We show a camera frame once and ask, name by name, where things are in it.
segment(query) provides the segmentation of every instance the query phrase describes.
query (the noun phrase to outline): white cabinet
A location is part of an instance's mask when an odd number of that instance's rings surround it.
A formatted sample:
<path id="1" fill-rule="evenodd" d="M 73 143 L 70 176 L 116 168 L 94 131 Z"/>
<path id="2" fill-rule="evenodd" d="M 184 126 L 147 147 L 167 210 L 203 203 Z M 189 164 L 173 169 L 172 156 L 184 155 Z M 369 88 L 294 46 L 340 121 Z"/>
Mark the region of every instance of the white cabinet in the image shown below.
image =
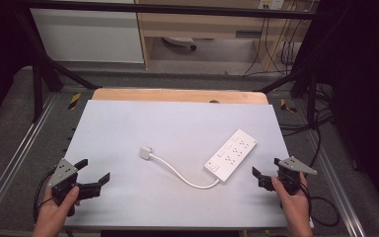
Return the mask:
<path id="1" fill-rule="evenodd" d="M 135 13 L 47 9 L 32 9 L 32 13 L 47 54 L 54 60 L 143 63 Z"/>

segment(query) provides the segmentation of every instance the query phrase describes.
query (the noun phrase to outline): wire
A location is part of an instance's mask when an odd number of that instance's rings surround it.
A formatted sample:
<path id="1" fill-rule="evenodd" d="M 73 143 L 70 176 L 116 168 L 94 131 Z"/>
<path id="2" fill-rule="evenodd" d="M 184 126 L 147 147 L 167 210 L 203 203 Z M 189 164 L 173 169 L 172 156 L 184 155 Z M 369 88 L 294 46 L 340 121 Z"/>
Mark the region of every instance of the wire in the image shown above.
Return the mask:
<path id="1" fill-rule="evenodd" d="M 294 44 L 293 39 L 294 39 L 295 34 L 297 33 L 297 30 L 298 30 L 298 27 L 300 26 L 300 24 L 301 24 L 301 21 L 298 21 L 297 25 L 294 28 L 293 34 L 291 35 L 291 38 L 288 41 L 288 48 L 287 48 L 288 55 L 286 57 L 287 61 L 285 63 L 286 73 L 288 73 L 288 63 L 292 64 L 294 62 L 293 59 L 294 59 L 294 46 L 295 46 L 295 44 Z"/>
<path id="2" fill-rule="evenodd" d="M 66 232 L 67 236 L 73 237 L 72 230 L 67 229 L 67 230 L 65 230 L 65 232 Z"/>
<path id="3" fill-rule="evenodd" d="M 315 4 L 315 0 L 312 0 L 312 4 L 310 5 L 309 9 L 306 10 L 307 12 L 312 11 L 313 5 Z"/>
<path id="4" fill-rule="evenodd" d="M 334 90 L 333 90 L 333 88 L 331 87 L 331 92 L 330 92 L 331 95 L 330 95 L 324 89 L 323 84 L 319 84 L 319 87 L 316 89 L 316 92 L 319 93 L 318 95 L 316 95 L 316 99 L 318 101 L 320 101 L 322 104 L 326 105 L 327 107 L 330 107 L 331 106 L 331 102 L 332 102 L 333 97 L 334 97 Z"/>
<path id="5" fill-rule="evenodd" d="M 263 33 L 263 30 L 264 30 L 264 24 L 265 24 L 265 18 L 263 20 L 263 26 L 261 27 L 261 34 Z M 257 62 L 258 55 L 260 54 L 260 49 L 261 49 L 261 38 L 262 38 L 262 36 L 260 36 L 260 43 L 258 44 L 257 55 L 255 55 L 254 62 L 251 64 L 251 66 L 249 67 L 249 69 L 243 74 L 242 77 L 249 76 L 249 75 L 246 75 L 246 74 L 252 69 L 252 67 L 255 65 L 255 62 Z"/>
<path id="6" fill-rule="evenodd" d="M 164 160 L 161 159 L 160 157 L 155 156 L 155 155 L 152 154 L 152 153 L 150 153 L 149 156 L 152 157 L 152 158 L 157 159 L 158 161 L 162 162 L 164 165 L 168 166 L 172 171 L 175 172 L 175 174 L 178 175 L 178 177 L 181 178 L 181 180 L 183 180 L 187 185 L 189 185 L 189 186 L 191 186 L 191 187 L 193 187 L 193 188 L 200 189 L 200 190 L 207 190 L 207 189 L 211 189 L 211 188 L 213 188 L 214 186 L 216 186 L 216 185 L 220 182 L 220 180 L 217 179 L 217 180 L 214 181 L 213 184 L 211 184 L 211 185 L 209 185 L 209 186 L 197 186 L 197 185 L 194 185 L 193 183 L 191 183 L 190 181 L 188 181 L 186 178 L 184 178 L 184 177 L 180 174 L 180 172 L 178 172 L 174 167 L 172 167 L 170 164 L 168 164 L 168 162 L 164 161 Z"/>
<path id="7" fill-rule="evenodd" d="M 320 151 L 320 148 L 321 148 L 321 144 L 322 144 L 322 135 L 321 135 L 320 130 L 319 130 L 319 125 L 320 125 L 319 124 L 319 115 L 320 115 L 321 112 L 329 110 L 329 109 L 330 108 L 324 108 L 324 109 L 320 110 L 316 114 L 315 124 L 316 124 L 316 132 L 318 133 L 318 144 L 317 144 L 315 155 L 313 156 L 312 161 L 310 162 L 309 167 L 313 167 L 313 165 L 315 164 L 316 159 L 318 158 L 318 154 L 319 154 L 319 151 Z"/>
<path id="8" fill-rule="evenodd" d="M 245 75 L 245 77 L 248 77 L 248 76 L 252 76 L 252 75 L 255 75 L 255 74 L 267 74 L 267 73 L 274 73 L 274 72 L 280 72 L 280 71 L 262 71 L 262 72 L 253 72 L 253 73 L 250 73 L 250 74 L 247 74 Z"/>
<path id="9" fill-rule="evenodd" d="M 327 204 L 329 204 L 334 209 L 335 214 L 337 216 L 337 219 L 334 222 L 332 222 L 332 223 L 325 223 L 322 220 L 316 218 L 316 216 L 312 215 L 311 217 L 312 217 L 312 219 L 314 221 L 316 221 L 317 223 L 319 223 L 321 225 L 327 226 L 327 227 L 334 227 L 334 226 L 336 226 L 336 225 L 338 225 L 340 223 L 340 221 L 341 221 L 340 212 L 338 211 L 337 207 L 330 200 L 328 200 L 328 199 L 326 199 L 324 197 L 311 197 L 311 200 L 313 200 L 313 199 L 320 199 L 320 200 L 326 202 Z"/>
<path id="10" fill-rule="evenodd" d="M 301 61 L 297 64 L 297 69 L 303 66 L 303 64 L 310 58 L 312 55 L 316 53 L 316 51 L 322 46 L 322 44 L 328 40 L 328 38 L 334 33 L 334 31 L 337 29 L 337 27 L 340 25 L 341 21 L 345 17 L 346 13 L 352 6 L 352 4 L 355 2 L 355 0 L 349 1 L 349 5 L 346 7 L 345 11 L 340 16 L 340 19 L 336 22 L 336 24 L 331 28 L 331 30 L 322 38 L 322 40 L 315 46 L 315 48 L 312 49 L 312 51 Z"/>
<path id="11" fill-rule="evenodd" d="M 282 72 L 278 69 L 278 67 L 276 67 L 275 61 L 273 60 L 272 56 L 270 55 L 270 53 L 269 53 L 269 51 L 268 51 L 268 49 L 267 49 L 266 42 L 267 42 L 267 30 L 268 30 L 268 28 L 269 28 L 269 18 L 267 18 L 267 20 L 266 20 L 266 31 L 265 31 L 265 50 L 266 50 L 266 53 L 267 53 L 267 55 L 268 55 L 270 61 L 272 62 L 273 66 L 275 67 L 275 69 L 276 69 L 279 73 L 284 74 L 284 73 L 282 73 Z"/>
<path id="12" fill-rule="evenodd" d="M 288 72 L 288 64 L 292 63 L 292 61 L 288 61 L 288 57 L 290 55 L 290 52 L 289 52 L 290 48 L 291 48 L 291 42 L 290 41 L 285 41 L 284 44 L 282 45 L 282 50 L 280 51 L 281 55 L 279 56 L 279 60 L 281 61 L 282 64 L 285 64 L 285 72 Z M 288 55 L 286 56 L 286 60 L 284 62 L 284 58 L 285 58 L 284 54 L 285 54 L 286 51 L 288 52 Z"/>
<path id="13" fill-rule="evenodd" d="M 327 114 L 319 117 L 319 119 L 315 122 L 315 124 L 316 125 L 325 124 L 326 122 L 331 121 L 332 118 L 333 118 L 332 113 L 327 113 Z M 282 136 L 294 135 L 294 134 L 300 133 L 302 131 L 305 131 L 307 129 L 313 128 L 313 124 L 285 124 L 285 123 L 280 123 L 279 126 L 280 126 L 281 130 L 293 131 L 291 133 L 282 134 Z"/>
<path id="14" fill-rule="evenodd" d="M 39 196 L 39 193 L 41 192 L 42 185 L 48 179 L 48 177 L 50 177 L 52 174 L 54 174 L 55 170 L 56 170 L 56 167 L 54 167 L 53 169 L 51 169 L 50 171 L 48 171 L 45 174 L 45 176 L 40 180 L 40 182 L 38 184 L 38 187 L 36 189 L 36 194 L 34 196 L 34 204 L 33 204 L 33 219 L 34 219 L 34 223 L 37 222 L 39 208 L 44 204 L 44 202 L 42 202 L 41 204 L 38 204 L 38 196 Z"/>
<path id="15" fill-rule="evenodd" d="M 299 190 L 301 192 L 303 192 L 304 196 L 307 199 L 307 202 L 309 203 L 309 216 L 310 216 L 310 218 L 312 218 L 312 220 L 316 221 L 317 223 L 319 223 L 321 225 L 327 226 L 327 227 L 334 227 L 340 223 L 340 220 L 341 220 L 340 212 L 338 211 L 337 207 L 330 200 L 328 200 L 324 197 L 312 197 L 310 195 L 309 189 L 307 189 L 307 187 L 303 183 L 300 182 L 300 184 L 299 184 L 296 180 L 294 180 L 290 176 L 285 175 L 285 174 L 282 174 L 282 175 L 285 178 L 289 179 L 293 184 L 295 184 L 299 188 Z M 326 202 L 327 204 L 329 204 L 335 211 L 336 220 L 332 223 L 326 223 L 326 222 L 323 222 L 322 220 L 316 218 L 314 215 L 312 215 L 312 209 L 313 209 L 312 208 L 312 199 L 320 199 L 320 200 Z"/>
<path id="16" fill-rule="evenodd" d="M 44 204 L 46 204 L 47 202 L 49 202 L 50 200 L 53 200 L 53 199 L 54 199 L 54 197 L 51 197 L 51 198 L 49 198 L 49 199 L 43 201 L 43 202 L 38 206 L 38 209 L 40 209 Z"/>

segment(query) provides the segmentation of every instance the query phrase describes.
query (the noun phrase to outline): white power strip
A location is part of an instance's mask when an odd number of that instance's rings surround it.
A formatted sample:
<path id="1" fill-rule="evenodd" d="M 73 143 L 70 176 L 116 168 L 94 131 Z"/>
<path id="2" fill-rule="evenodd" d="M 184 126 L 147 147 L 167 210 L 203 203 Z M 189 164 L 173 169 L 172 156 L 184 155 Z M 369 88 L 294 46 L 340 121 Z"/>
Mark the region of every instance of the white power strip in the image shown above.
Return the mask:
<path id="1" fill-rule="evenodd" d="M 253 137 L 238 129 L 204 167 L 222 182 L 226 182 L 256 144 L 257 141 Z"/>

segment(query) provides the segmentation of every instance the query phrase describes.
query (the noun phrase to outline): plug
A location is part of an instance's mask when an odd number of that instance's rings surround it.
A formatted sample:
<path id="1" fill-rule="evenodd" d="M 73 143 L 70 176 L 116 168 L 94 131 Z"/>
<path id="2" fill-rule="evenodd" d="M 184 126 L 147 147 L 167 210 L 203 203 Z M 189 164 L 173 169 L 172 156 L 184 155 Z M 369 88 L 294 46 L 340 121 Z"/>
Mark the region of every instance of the plug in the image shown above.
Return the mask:
<path id="1" fill-rule="evenodd" d="M 139 156 L 145 160 L 149 160 L 150 155 L 152 154 L 152 148 L 143 146 L 140 148 Z"/>

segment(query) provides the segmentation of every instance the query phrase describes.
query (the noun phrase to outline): desk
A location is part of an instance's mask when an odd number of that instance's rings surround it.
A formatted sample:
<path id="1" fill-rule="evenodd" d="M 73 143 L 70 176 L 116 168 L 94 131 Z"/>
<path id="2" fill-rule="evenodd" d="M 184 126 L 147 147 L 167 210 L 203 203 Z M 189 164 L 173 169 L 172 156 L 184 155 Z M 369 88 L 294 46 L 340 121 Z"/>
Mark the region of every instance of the desk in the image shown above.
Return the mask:
<path id="1" fill-rule="evenodd" d="M 275 175 L 273 158 L 288 156 L 273 109 L 265 105 L 263 94 L 133 91 L 99 89 L 88 102 L 65 158 L 71 163 L 89 159 L 89 167 L 79 173 L 80 183 L 95 182 L 106 172 L 111 172 L 112 179 L 100 197 L 83 200 L 76 214 L 67 219 L 67 227 L 252 229 L 286 225 L 275 193 L 258 188 L 251 174 L 255 166 Z M 186 93 L 199 96 L 182 97 L 190 102 L 174 102 Z M 240 100 L 236 94 L 245 96 Z M 244 104 L 250 96 L 258 104 Z M 155 102 L 142 101 L 149 98 Z M 159 102 L 160 98 L 170 100 Z M 194 103 L 224 98 L 229 104 Z M 203 164 L 235 128 L 242 128 L 259 143 L 226 183 L 210 190 L 191 188 L 161 164 L 138 157 L 140 146 L 151 146 L 185 177 L 204 185 L 215 178 Z"/>

